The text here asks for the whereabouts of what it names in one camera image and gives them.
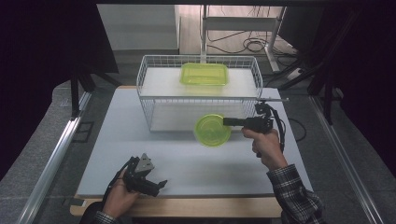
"checkered shirt sleeve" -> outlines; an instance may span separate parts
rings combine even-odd
[[[119,222],[114,217],[97,211],[93,224],[119,224]]]
[[[294,164],[267,173],[282,207],[282,223],[325,223],[318,195],[305,189]]]

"black cable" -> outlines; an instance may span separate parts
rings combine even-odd
[[[289,119],[289,120],[292,120],[292,121],[298,123],[298,124],[303,128],[303,130],[304,130],[303,137],[300,137],[299,139],[296,139],[296,142],[300,142],[300,141],[302,141],[303,139],[305,139],[305,138],[306,138],[306,128],[305,128],[305,126],[304,126],[299,120],[297,120],[297,119]]]

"human hand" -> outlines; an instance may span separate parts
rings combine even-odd
[[[122,180],[124,173],[125,170],[122,171],[119,179],[117,179],[111,188],[102,210],[102,212],[114,218],[118,218],[128,212],[140,195],[139,192],[128,192]]]
[[[268,167],[270,171],[288,166],[288,162],[280,150],[277,130],[272,129],[269,133],[263,134],[243,128],[242,134],[246,138],[253,139],[253,152],[262,154],[262,164]]]

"green plastic container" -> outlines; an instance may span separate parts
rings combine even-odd
[[[224,86],[228,83],[228,68],[222,63],[185,63],[181,66],[180,83]]]
[[[231,127],[223,125],[222,115],[208,114],[197,120],[194,135],[206,147],[219,147],[230,138]]]

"wire basket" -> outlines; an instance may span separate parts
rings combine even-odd
[[[225,86],[186,86],[179,82],[184,63],[200,55],[146,55],[136,81],[137,93],[151,131],[192,131],[207,114],[245,119],[255,113],[262,94],[262,75],[252,56],[205,56],[206,63],[227,66]]]

